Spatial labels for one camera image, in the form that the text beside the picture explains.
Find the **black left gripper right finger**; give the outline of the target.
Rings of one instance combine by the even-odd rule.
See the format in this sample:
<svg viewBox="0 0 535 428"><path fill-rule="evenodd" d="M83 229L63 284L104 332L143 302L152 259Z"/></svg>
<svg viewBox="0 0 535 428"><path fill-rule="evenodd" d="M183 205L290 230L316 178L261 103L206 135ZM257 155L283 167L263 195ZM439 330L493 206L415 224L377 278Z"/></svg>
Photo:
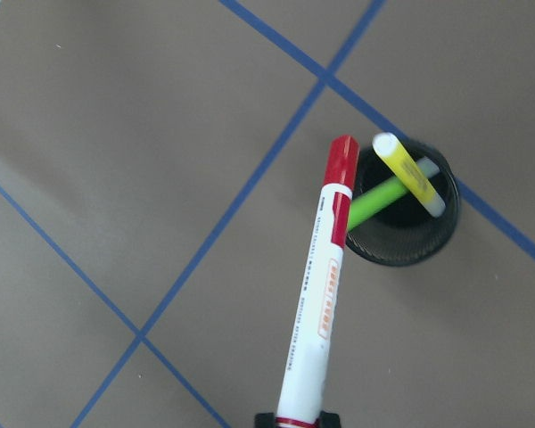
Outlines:
<svg viewBox="0 0 535 428"><path fill-rule="evenodd" d="M342 421L338 414L322 411L318 418L319 428L342 428Z"/></svg>

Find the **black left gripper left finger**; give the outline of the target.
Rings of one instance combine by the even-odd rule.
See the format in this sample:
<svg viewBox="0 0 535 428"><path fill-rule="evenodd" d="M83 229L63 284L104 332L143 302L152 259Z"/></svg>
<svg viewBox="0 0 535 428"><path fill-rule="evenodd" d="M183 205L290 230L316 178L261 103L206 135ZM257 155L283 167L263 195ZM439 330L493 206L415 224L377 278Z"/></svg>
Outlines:
<svg viewBox="0 0 535 428"><path fill-rule="evenodd" d="M254 428L276 428L274 413L258 413L254 416Z"/></svg>

